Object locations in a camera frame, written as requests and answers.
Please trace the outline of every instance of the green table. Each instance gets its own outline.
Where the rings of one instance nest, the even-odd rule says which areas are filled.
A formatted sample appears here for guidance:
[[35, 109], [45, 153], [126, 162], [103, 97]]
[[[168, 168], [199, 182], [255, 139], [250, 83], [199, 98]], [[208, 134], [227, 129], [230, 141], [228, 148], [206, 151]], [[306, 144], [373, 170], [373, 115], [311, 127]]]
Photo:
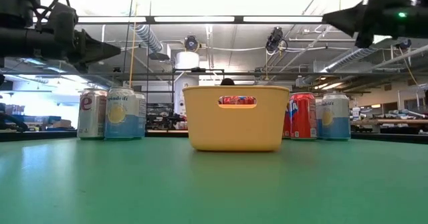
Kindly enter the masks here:
[[428, 223], [428, 145], [186, 138], [0, 143], [0, 223]]

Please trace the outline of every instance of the soda can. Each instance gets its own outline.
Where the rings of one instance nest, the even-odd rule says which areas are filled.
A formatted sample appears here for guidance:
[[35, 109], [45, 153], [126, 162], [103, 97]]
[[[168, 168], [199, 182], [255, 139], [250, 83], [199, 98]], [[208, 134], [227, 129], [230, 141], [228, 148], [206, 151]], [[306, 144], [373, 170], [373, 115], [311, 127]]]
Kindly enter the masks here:
[[108, 139], [131, 139], [138, 125], [134, 90], [125, 87], [110, 88], [107, 95], [106, 131]]
[[316, 99], [316, 130], [317, 130], [317, 136], [318, 138], [322, 138], [322, 113], [323, 113], [323, 107], [322, 107], [322, 100]]
[[286, 116], [284, 117], [284, 128], [282, 130], [282, 137], [289, 138], [292, 131], [292, 122], [290, 117], [290, 103], [287, 103]]
[[350, 138], [349, 99], [345, 94], [325, 94], [322, 99], [322, 137], [330, 140]]
[[147, 101], [146, 96], [142, 93], [135, 92], [138, 125], [136, 126], [135, 137], [140, 138], [146, 135], [146, 113]]
[[78, 138], [103, 139], [107, 91], [88, 88], [80, 96]]
[[315, 97], [313, 93], [296, 93], [290, 98], [291, 138], [316, 139]]

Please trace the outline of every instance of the red soda can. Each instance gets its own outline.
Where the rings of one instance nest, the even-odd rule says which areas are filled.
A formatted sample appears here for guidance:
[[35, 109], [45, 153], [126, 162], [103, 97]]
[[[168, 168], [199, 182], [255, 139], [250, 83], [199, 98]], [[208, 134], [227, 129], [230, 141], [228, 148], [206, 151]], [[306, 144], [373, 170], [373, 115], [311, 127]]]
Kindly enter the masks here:
[[290, 118], [290, 104], [287, 104], [286, 116], [284, 118], [284, 128], [282, 130], [282, 137], [289, 138], [292, 131], [292, 122]]
[[316, 139], [316, 105], [313, 93], [296, 93], [290, 98], [291, 138]]

